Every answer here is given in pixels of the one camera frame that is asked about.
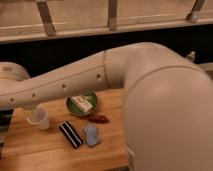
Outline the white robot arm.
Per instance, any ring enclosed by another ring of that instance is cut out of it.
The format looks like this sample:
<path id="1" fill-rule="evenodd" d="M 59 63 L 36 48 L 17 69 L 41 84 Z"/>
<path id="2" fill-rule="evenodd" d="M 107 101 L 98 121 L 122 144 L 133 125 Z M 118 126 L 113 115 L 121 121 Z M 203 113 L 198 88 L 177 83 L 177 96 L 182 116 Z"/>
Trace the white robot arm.
<path id="1" fill-rule="evenodd" d="M 0 110 L 117 88 L 131 171 L 213 171 L 213 79 L 168 47 L 112 48 L 37 77 L 0 62 Z"/>

